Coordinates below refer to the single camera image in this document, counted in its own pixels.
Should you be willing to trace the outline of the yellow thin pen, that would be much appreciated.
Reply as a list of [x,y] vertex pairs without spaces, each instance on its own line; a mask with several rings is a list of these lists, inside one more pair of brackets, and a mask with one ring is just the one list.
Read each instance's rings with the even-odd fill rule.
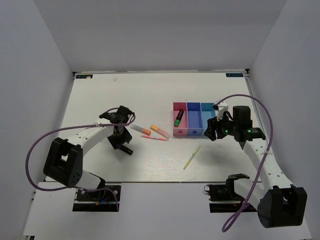
[[185,165],[183,166],[183,170],[185,170],[188,165],[191,163],[191,161],[193,160],[193,158],[195,157],[195,155],[198,153],[198,151],[200,150],[201,145],[199,145],[195,151],[192,153],[192,155],[190,156],[190,158],[187,160],[187,162],[185,163]]

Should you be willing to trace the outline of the red pink thin pen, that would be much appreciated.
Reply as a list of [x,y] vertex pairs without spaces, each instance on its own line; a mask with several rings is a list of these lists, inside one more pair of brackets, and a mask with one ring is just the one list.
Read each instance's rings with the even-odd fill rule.
[[150,140],[156,140],[156,141],[162,141],[162,142],[168,142],[169,140],[167,138],[162,138],[162,137],[154,137],[150,135],[141,135],[141,138],[144,139],[150,139]]

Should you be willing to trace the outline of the orange capped highlighter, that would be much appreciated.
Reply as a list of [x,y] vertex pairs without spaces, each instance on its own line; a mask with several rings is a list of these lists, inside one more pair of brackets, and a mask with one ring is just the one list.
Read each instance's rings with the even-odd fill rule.
[[150,131],[150,130],[148,130],[148,129],[146,129],[146,128],[143,128],[143,127],[140,127],[140,126],[138,126],[138,125],[131,124],[131,125],[130,125],[130,128],[131,128],[132,130],[135,130],[135,131],[143,134],[143,135],[147,135],[147,136],[150,136],[150,135],[151,135],[151,131]]

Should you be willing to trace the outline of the green black highlighter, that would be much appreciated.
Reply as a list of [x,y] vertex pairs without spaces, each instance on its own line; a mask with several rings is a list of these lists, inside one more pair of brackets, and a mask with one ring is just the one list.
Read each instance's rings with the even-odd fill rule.
[[183,111],[183,110],[180,110],[180,111],[178,112],[176,118],[175,118],[175,121],[174,121],[174,126],[175,126],[175,127],[179,127],[183,115],[184,115],[184,111]]

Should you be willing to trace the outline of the yellow capped pink highlighter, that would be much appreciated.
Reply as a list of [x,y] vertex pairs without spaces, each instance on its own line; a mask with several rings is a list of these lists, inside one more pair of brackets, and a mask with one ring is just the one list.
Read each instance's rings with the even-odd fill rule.
[[159,135],[163,136],[166,139],[169,139],[171,137],[171,135],[169,133],[167,133],[166,131],[162,130],[161,128],[159,128],[156,125],[151,125],[150,129],[153,130],[154,132],[158,133]]

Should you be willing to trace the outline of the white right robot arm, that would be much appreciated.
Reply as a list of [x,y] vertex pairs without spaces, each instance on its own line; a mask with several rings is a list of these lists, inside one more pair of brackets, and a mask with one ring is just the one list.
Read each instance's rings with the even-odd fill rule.
[[208,184],[204,191],[212,202],[242,201],[243,209],[255,209],[265,228],[300,226],[303,223],[307,193],[296,187],[267,150],[268,142],[259,127],[253,127],[251,109],[235,106],[229,113],[225,103],[215,104],[216,116],[207,121],[204,135],[210,140],[232,136],[250,158],[262,187],[244,173],[231,174],[225,184]]

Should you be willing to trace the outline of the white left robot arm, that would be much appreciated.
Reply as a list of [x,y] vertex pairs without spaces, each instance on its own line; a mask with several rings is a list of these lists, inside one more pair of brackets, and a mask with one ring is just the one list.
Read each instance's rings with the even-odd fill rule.
[[125,146],[132,140],[127,126],[135,120],[135,113],[121,105],[99,115],[91,125],[71,137],[57,137],[51,143],[43,173],[67,188],[88,190],[90,196],[99,200],[105,196],[105,180],[85,171],[84,156],[98,143],[107,139],[114,150],[128,155],[133,150]]

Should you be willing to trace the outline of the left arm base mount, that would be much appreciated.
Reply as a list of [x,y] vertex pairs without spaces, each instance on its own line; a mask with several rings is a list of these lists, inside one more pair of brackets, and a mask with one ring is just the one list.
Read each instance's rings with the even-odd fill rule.
[[106,185],[105,187],[110,189],[113,193],[108,190],[98,192],[86,192],[84,190],[77,190],[75,192],[72,211],[99,213],[118,212],[115,197],[117,199],[119,207],[122,186],[116,184]]

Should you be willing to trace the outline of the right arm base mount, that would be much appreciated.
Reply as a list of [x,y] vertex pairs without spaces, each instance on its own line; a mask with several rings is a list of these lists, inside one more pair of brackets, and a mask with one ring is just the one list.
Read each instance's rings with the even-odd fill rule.
[[248,189],[252,186],[250,177],[246,174],[229,175],[225,184],[207,184],[203,190],[209,195],[210,213],[236,213],[244,204],[247,194],[235,192],[235,181],[248,180]]

